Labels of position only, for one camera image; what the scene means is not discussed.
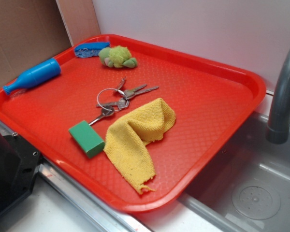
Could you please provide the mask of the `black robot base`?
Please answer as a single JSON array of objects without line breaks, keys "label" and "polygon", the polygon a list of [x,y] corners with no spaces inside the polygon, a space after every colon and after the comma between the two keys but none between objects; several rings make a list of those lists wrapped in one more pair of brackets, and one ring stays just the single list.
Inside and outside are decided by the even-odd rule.
[{"label": "black robot base", "polygon": [[32,193],[41,159],[21,135],[0,133],[0,217]]}]

